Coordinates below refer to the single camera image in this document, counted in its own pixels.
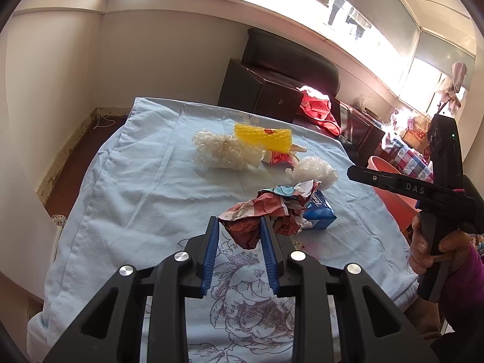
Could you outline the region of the purple sleeve right forearm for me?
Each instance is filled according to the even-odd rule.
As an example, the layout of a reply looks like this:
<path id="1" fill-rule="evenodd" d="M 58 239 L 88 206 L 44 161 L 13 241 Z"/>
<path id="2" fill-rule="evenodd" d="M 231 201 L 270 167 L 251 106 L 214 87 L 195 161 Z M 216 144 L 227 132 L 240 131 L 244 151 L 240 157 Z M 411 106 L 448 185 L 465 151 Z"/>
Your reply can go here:
<path id="1" fill-rule="evenodd" d="M 483 262 L 472 246 L 463 265 L 450 275 L 440 294 L 439 307 L 454 329 L 470 329 L 483 318 Z"/>

